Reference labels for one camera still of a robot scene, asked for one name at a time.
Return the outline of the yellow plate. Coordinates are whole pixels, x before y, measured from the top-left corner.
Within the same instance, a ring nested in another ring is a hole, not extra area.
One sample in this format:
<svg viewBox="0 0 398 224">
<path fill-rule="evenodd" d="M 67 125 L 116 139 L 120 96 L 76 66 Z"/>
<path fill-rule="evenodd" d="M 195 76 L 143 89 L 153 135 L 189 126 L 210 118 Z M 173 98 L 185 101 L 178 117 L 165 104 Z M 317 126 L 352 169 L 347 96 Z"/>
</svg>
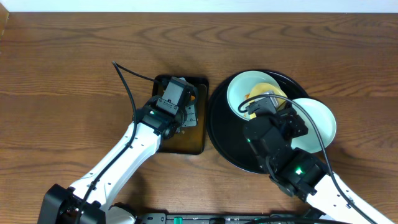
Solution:
<svg viewBox="0 0 398 224">
<path fill-rule="evenodd" d="M 284 97 L 287 96 L 279 87 L 276 87 L 269 83 L 258 83 L 257 85 L 255 85 L 253 87 L 250 94 L 248 94 L 247 99 L 257 96 L 257 95 L 266 94 L 266 93 L 280 95 L 280 96 L 284 96 Z M 279 111 L 285 106 L 285 100 L 280 99 L 280 98 L 276 98 L 275 100 L 277 100 L 276 109 L 277 109 L 277 111 Z"/>
</svg>

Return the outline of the light blue plate with stains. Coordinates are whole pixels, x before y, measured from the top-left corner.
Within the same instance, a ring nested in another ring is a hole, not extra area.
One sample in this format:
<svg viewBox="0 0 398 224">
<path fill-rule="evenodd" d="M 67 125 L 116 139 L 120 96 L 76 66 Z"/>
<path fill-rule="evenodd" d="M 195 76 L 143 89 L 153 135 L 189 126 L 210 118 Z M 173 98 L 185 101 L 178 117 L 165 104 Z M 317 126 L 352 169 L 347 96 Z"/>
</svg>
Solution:
<svg viewBox="0 0 398 224">
<path fill-rule="evenodd" d="M 250 94 L 253 87 L 258 83 L 269 83 L 280 88 L 276 80 L 270 75 L 254 70 L 238 74 L 232 79 L 227 88 L 227 102 L 229 107 L 234 114 L 246 121 L 250 120 L 251 117 L 247 113 L 240 113 L 238 106 L 247 99 L 248 94 Z"/>
</svg>

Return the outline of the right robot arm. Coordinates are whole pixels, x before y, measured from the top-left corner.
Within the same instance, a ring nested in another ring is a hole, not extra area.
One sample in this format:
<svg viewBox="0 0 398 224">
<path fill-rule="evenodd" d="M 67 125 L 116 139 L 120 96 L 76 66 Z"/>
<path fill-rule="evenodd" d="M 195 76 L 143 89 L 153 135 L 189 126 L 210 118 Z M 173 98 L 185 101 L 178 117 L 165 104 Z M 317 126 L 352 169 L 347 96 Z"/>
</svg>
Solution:
<svg viewBox="0 0 398 224">
<path fill-rule="evenodd" d="M 298 197 L 337 222 L 390 223 L 391 220 L 354 193 L 327 161 L 300 148 L 294 137 L 307 134 L 304 120 L 291 109 L 264 114 L 243 126 L 243 135 L 259 168 L 290 197 Z"/>
</svg>

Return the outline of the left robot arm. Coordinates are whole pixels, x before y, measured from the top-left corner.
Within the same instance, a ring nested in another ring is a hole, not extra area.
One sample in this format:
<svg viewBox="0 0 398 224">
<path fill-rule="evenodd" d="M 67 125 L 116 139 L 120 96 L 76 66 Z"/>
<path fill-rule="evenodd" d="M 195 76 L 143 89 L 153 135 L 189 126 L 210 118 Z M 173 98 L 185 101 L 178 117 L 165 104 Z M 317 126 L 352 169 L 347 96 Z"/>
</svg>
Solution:
<svg viewBox="0 0 398 224">
<path fill-rule="evenodd" d="M 196 126 L 194 104 L 172 106 L 174 113 L 158 103 L 147 103 L 134 113 L 124 136 L 102 160 L 69 186 L 55 184 L 44 195 L 39 223 L 134 223 L 127 210 L 113 205 L 119 191 L 163 140 L 180 128 Z"/>
</svg>

